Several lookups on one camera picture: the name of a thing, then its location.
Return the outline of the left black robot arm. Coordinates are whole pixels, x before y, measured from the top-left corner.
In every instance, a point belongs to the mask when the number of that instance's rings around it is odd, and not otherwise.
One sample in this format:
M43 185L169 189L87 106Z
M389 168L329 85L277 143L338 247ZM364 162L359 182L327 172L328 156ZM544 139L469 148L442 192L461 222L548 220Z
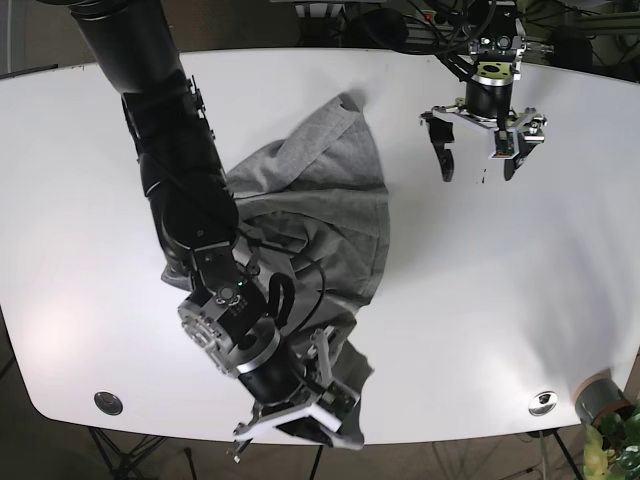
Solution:
M475 128L488 139L488 157L504 162L511 180L536 146L545 141L546 117L534 108L512 108L514 83L521 78L527 40L514 1L475 1L462 12L469 37L451 44L438 60L465 84L465 95L450 106L421 115L439 163L442 180L454 175L454 126Z

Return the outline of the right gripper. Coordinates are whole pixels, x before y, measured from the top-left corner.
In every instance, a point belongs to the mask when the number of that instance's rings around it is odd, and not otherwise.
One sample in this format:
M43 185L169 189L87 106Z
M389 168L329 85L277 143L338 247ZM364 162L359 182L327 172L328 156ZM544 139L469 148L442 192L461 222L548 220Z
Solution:
M283 338L274 324L258 324L231 351L232 373L254 398L252 418L233 432L228 451L238 463L258 436L280 430L289 436L329 448L361 448L361 355L347 338L352 324L317 324ZM320 397L333 380L360 394L355 411L337 432L324 422L328 413Z

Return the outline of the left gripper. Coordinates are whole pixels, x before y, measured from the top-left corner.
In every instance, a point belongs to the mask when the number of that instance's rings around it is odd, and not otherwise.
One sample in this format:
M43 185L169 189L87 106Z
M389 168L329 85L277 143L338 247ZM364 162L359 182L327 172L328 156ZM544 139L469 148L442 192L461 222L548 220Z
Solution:
M513 129L517 136L517 152L504 161L504 179L510 181L534 148L545 142L546 117L535 108L518 113L511 108L514 80L481 80L466 84L465 96L450 106L434 106L421 115L429 130L442 179L450 182L454 174L454 158L447 145L455 141L454 128L464 127L482 134L488 148L493 129Z

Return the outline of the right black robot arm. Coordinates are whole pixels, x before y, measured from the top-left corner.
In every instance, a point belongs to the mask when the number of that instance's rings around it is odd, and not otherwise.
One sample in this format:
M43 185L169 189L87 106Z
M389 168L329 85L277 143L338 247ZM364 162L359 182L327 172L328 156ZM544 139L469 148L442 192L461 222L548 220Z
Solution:
M269 429L327 447L360 447L345 431L360 396L333 371L341 323L290 323L293 280L275 273L266 288L258 285L264 241L247 238L245 264L234 257L243 237L236 203L161 4L71 1L68 9L120 95L167 262L163 278L188 291L178 308L182 328L253 397L251 420L235 428L233 456Z

